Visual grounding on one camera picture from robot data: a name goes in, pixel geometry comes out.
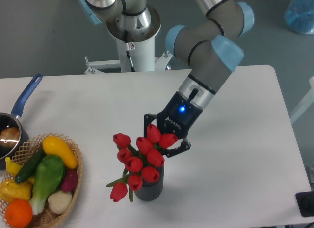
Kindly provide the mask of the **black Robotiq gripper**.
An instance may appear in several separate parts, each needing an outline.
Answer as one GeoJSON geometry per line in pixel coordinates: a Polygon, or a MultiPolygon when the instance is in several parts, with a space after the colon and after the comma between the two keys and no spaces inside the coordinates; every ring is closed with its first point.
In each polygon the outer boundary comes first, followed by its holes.
{"type": "Polygon", "coordinates": [[[196,119],[203,112],[201,107],[192,103],[198,91],[192,91],[188,98],[180,92],[176,92],[163,111],[156,114],[144,115],[143,136],[147,136],[147,127],[155,119],[157,119],[157,128],[162,134],[172,133],[178,139],[182,139],[179,147],[173,149],[165,149],[161,154],[167,158],[184,153],[191,148],[187,135],[189,129],[194,124],[196,119]]]}

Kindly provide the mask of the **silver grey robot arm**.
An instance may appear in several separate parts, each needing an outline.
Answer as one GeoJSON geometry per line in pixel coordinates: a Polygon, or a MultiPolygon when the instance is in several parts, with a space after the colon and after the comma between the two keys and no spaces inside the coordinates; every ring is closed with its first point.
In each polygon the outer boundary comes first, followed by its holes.
{"type": "Polygon", "coordinates": [[[158,12],[147,0],[78,0],[94,24],[105,23],[116,40],[122,72],[158,71],[170,58],[191,69],[166,107],[144,116],[144,135],[155,121],[161,133],[180,139],[175,149],[157,144],[162,155],[172,157],[190,149],[188,131],[243,58],[242,49],[233,42],[249,31],[254,13],[244,2],[233,0],[196,0],[206,17],[197,28],[172,27],[165,39],[165,56],[155,58],[155,36],[161,27],[158,12]]]}

